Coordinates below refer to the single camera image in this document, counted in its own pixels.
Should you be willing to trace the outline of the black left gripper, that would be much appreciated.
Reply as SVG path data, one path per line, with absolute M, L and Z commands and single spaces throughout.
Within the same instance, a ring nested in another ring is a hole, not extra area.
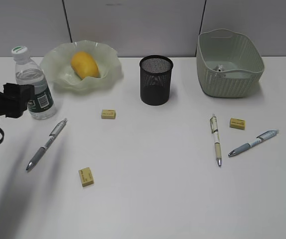
M 4 86 L 5 107 L 3 103 L 3 93 L 0 92 L 0 116 L 17 119 L 27 110 L 27 103 L 35 96 L 33 85 L 18 85 L 6 83 Z M 4 131 L 0 129 L 0 134 L 4 136 Z

